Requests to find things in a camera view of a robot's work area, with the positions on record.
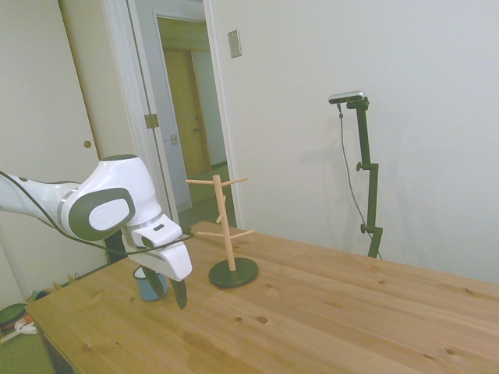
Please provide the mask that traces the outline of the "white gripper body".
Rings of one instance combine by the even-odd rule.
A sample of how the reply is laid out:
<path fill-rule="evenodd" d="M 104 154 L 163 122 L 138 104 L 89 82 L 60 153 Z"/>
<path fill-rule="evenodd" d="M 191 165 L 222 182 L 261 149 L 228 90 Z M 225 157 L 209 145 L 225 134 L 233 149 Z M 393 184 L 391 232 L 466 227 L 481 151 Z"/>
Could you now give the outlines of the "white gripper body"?
<path fill-rule="evenodd" d="M 192 263 L 186 246 L 180 242 L 163 249 L 133 254 L 137 249 L 128 245 L 132 261 L 163 274 L 174 281 L 184 281 L 192 272 Z"/>

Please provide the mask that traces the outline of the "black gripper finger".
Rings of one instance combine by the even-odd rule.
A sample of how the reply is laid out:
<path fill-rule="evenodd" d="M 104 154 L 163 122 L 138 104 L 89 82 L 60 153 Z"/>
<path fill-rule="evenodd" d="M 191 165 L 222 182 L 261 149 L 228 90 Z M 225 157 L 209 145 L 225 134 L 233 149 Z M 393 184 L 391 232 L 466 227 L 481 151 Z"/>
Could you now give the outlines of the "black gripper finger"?
<path fill-rule="evenodd" d="M 177 281 L 171 279 L 170 282 L 172 285 L 172 289 L 174 291 L 177 306 L 180 309 L 184 309 L 187 306 L 187 301 L 188 301 L 185 281 L 184 280 Z"/>
<path fill-rule="evenodd" d="M 165 277 L 151 269 L 140 268 L 140 296 L 142 299 L 159 299 L 167 291 Z"/>

